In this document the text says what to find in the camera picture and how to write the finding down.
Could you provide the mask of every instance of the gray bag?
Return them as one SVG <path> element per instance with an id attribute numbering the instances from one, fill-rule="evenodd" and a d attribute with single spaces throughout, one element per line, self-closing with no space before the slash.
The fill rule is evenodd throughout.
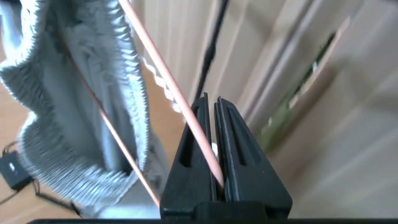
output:
<path id="1" fill-rule="evenodd" d="M 93 208 L 98 216 L 159 216 L 65 51 L 66 44 L 160 195 L 168 165 L 150 127 L 139 56 L 118 1 L 24 0 L 22 7 L 1 1 L 1 9 L 7 57 L 1 81 L 30 110 L 19 137 L 22 165 L 54 192 Z M 120 210 L 121 200 L 133 205 L 130 215 L 99 215 L 111 205 Z M 142 204 L 144 210 L 132 215 Z"/>

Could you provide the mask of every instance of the brown surface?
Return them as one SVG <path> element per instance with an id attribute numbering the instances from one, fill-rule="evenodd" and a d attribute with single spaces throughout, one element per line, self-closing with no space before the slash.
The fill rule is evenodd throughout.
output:
<path id="1" fill-rule="evenodd" d="M 4 58 L 0 50 L 0 59 Z M 183 130 L 182 115 L 171 109 L 171 102 L 163 94 L 163 89 L 155 84 L 153 75 L 144 70 L 150 104 L 150 116 L 154 131 L 163 142 L 167 157 L 171 162 Z M 15 140 L 27 115 L 27 110 L 14 101 L 0 85 L 0 146 Z M 4 179 L 0 177 L 0 200 L 12 194 Z M 38 218 L 78 218 L 65 210 L 35 197 L 33 187 L 27 186 L 18 195 L 0 205 L 0 223 L 27 223 Z"/>

